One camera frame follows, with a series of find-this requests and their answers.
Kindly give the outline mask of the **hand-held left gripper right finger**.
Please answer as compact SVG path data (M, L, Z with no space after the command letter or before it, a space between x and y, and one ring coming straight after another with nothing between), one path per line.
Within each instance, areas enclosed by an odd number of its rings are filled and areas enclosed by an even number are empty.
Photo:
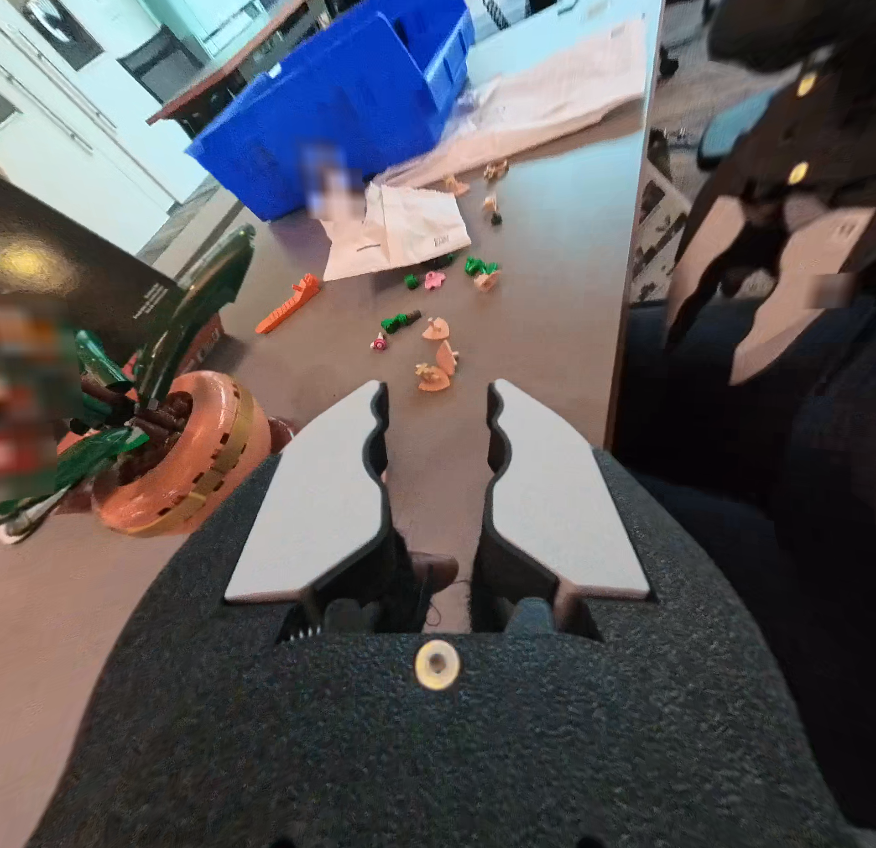
M507 379L488 387L481 573L495 594L646 600L650 586L586 438Z

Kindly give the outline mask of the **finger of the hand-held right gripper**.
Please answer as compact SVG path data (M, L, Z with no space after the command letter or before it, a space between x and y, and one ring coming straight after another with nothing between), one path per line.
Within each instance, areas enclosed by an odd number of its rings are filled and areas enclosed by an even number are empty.
M866 235L873 221L872 207L844 207L794 231L780 255L777 283L734 352L730 385L763 372L821 314L852 302L860 266L871 255Z
M678 347L718 293L735 297L757 270L751 258L746 209L721 195L689 240L680 245L667 295L665 345Z

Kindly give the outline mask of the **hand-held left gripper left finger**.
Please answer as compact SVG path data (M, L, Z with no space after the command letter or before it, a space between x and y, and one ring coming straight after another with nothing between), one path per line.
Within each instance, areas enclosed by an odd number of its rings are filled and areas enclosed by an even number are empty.
M279 463L224 593L301 600L389 542L389 393L369 380L304 426Z

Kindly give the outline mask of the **toy brick potted plant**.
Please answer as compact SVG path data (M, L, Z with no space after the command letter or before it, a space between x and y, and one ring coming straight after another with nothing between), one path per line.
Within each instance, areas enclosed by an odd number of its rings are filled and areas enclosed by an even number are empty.
M115 360L51 307L2 306L2 543L17 544L84 496L109 530L189 534L292 436L252 392L187 357L237 299L256 229L227 235L178 302Z

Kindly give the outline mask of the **person's legs in dark trousers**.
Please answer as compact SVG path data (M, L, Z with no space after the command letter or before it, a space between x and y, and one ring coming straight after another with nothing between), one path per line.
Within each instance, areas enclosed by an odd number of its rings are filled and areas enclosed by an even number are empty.
M665 350L665 303L634 306L613 451L752 613L840 810L874 832L874 298L730 385L759 307L711 304Z

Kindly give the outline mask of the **orange brick separator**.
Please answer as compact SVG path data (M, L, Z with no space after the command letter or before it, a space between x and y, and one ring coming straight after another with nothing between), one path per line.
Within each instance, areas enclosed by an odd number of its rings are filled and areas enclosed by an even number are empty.
M306 306L321 290L322 283L320 279L312 273L307 273L298 283L292 286L292 295L258 323L255 333L267 335L273 332L294 313L301 310L303 306Z

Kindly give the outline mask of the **large beige paper bag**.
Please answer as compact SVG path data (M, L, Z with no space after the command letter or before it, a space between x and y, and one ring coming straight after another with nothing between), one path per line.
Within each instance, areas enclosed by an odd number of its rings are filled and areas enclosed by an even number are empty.
M644 18L629 19L530 68L499 74L485 87L467 136L504 146L518 138L531 148L588 128L642 99L646 31Z

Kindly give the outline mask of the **white paper bag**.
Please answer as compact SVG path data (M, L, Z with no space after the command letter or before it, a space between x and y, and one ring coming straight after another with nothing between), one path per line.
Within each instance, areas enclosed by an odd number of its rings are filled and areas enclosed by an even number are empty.
M385 272L391 268L386 227L374 220L323 220L330 241L323 282Z
M377 242L387 269L419 264L467 249L468 229L453 194L370 184L365 234Z

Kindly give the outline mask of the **clear plastic bag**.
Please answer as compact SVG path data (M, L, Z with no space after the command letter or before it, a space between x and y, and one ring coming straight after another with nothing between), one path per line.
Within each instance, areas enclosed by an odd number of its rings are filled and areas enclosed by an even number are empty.
M522 152L526 133L503 81L466 93L454 104L448 127L432 150L387 168L374 184L424 188Z

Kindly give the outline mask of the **black toy set box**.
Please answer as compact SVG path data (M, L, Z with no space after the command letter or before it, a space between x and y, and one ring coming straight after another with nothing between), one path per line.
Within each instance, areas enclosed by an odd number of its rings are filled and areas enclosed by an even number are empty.
M171 278L2 176L2 363L55 360L62 331L88 331L131 369L183 291Z

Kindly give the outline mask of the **blue plastic bin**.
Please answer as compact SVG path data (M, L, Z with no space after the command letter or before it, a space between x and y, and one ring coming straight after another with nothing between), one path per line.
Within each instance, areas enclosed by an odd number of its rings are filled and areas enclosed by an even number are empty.
M362 0L261 73L186 149L260 220L305 205L305 163L363 178L431 150L468 76L465 0Z

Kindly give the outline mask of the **brown background table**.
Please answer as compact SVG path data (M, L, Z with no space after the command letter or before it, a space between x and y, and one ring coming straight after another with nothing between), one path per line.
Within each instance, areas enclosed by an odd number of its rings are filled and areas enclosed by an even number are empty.
M248 32L245 42L231 44L213 58L190 82L150 115L146 124L173 120L190 138L195 137L217 112L234 99L248 84L245 67L257 52L283 30L291 33L289 50L296 47L312 29L323 31L331 24L326 0L276 0L266 18Z

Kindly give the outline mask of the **white cabinet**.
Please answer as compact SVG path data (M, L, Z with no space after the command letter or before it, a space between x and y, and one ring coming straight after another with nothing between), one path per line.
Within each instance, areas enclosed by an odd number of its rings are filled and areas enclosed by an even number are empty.
M175 124L117 62L158 30L140 0L60 0L103 47L75 72L1 0L2 174L49 207L131 253L203 184Z

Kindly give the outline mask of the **black mesh office chair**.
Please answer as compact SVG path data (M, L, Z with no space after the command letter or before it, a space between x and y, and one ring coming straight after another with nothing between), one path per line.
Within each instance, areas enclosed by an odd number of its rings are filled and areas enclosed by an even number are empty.
M166 24L117 62L160 104L184 90L204 65Z

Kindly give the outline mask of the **dark wall picture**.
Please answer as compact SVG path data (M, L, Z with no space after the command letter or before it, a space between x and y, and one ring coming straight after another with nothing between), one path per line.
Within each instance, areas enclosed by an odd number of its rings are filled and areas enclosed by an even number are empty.
M103 47L60 0L24 0L19 12L77 73L104 53Z

